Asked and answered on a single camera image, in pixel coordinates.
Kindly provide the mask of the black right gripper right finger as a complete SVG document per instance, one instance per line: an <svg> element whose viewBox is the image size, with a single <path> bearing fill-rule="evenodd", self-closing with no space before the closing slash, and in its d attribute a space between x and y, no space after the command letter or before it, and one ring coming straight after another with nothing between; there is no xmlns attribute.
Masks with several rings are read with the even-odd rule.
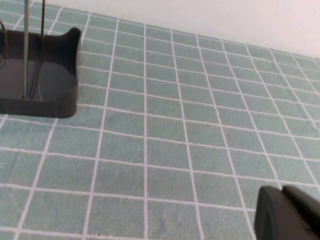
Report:
<svg viewBox="0 0 320 240"><path fill-rule="evenodd" d="M320 202L293 185L285 185L282 192L293 204L303 230L303 240L320 239Z"/></svg>

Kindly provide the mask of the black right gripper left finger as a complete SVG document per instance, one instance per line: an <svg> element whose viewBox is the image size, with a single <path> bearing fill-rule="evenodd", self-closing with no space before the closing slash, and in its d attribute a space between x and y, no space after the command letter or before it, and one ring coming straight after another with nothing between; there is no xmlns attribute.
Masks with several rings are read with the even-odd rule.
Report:
<svg viewBox="0 0 320 240"><path fill-rule="evenodd" d="M262 186L258 191L254 219L258 240L309 240L308 226L292 202L278 188Z"/></svg>

